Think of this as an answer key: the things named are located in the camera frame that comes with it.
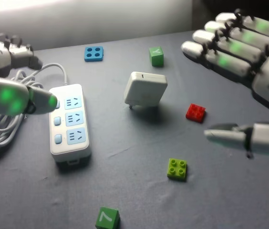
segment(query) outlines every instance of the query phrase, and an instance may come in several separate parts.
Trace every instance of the white robotic hand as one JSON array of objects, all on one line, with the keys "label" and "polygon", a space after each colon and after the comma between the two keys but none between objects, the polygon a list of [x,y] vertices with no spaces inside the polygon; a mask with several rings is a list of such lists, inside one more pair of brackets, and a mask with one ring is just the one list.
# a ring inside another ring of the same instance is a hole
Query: white robotic hand
[{"label": "white robotic hand", "polygon": [[0,34],[0,114],[15,116],[19,114],[45,114],[55,109],[57,98],[52,93],[29,83],[5,80],[11,69],[29,67],[38,70],[42,62],[34,56],[30,45],[23,46],[22,40],[13,36],[11,39]]},{"label": "white robotic hand", "polygon": [[[186,57],[244,84],[257,101],[269,108],[269,21],[241,10],[221,13],[216,21],[205,25],[205,30],[196,31],[193,40],[181,46]],[[269,124],[216,125],[205,135],[229,147],[269,153]]]}]

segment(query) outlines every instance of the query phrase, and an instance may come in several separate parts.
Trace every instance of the white cord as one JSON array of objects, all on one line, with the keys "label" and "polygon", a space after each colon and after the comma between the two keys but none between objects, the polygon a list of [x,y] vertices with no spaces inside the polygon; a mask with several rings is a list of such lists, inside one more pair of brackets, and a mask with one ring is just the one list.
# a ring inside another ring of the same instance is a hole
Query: white cord
[{"label": "white cord", "polygon": [[[33,72],[31,75],[27,76],[23,70],[19,70],[15,77],[11,80],[22,83],[26,86],[35,86],[39,88],[43,88],[41,83],[35,82],[35,75],[40,73],[42,70],[56,66],[62,70],[64,75],[64,84],[68,85],[68,77],[65,69],[58,63],[50,63],[43,66],[40,70]],[[6,116],[0,114],[0,147],[8,145],[12,139],[14,138],[22,120],[24,118],[24,114],[20,114],[14,117]]]}]

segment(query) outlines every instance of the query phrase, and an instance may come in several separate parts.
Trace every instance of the building block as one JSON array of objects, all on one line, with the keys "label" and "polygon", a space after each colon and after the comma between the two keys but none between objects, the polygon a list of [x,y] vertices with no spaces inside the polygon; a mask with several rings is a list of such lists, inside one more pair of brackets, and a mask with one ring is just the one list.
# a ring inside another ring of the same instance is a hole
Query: building block
[{"label": "building block", "polygon": [[202,123],[205,116],[205,108],[196,104],[191,104],[187,113],[186,118],[198,123]]},{"label": "building block", "polygon": [[116,229],[120,220],[119,211],[113,208],[101,207],[95,223],[97,229]]},{"label": "building block", "polygon": [[164,55],[160,46],[149,48],[149,59],[154,67],[162,67],[164,64]]},{"label": "building block", "polygon": [[169,178],[184,180],[186,178],[186,161],[170,158],[167,176]]},{"label": "building block", "polygon": [[102,46],[92,46],[85,48],[85,61],[102,61],[104,56],[104,51]]}]

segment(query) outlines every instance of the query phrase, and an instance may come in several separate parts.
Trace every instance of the red lego brick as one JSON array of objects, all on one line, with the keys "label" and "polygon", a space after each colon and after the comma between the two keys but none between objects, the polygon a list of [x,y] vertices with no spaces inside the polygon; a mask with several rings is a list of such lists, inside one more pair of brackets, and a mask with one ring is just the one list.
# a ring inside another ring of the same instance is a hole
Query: red lego brick
[{"label": "red lego brick", "polygon": [[202,123],[205,116],[205,110],[206,109],[202,106],[191,104],[186,113],[186,118],[198,123]]}]

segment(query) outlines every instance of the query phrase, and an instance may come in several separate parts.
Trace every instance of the green letter block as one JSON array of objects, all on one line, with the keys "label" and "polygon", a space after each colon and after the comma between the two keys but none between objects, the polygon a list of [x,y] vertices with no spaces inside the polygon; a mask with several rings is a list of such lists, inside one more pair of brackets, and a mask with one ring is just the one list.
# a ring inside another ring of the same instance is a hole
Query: green letter block
[{"label": "green letter block", "polygon": [[119,211],[101,207],[95,227],[98,229],[116,229],[120,220]]},{"label": "green letter block", "polygon": [[149,48],[149,59],[154,67],[162,67],[164,63],[164,55],[160,46]]},{"label": "green letter block", "polygon": [[167,176],[169,178],[184,180],[186,178],[186,161],[170,158]]}]

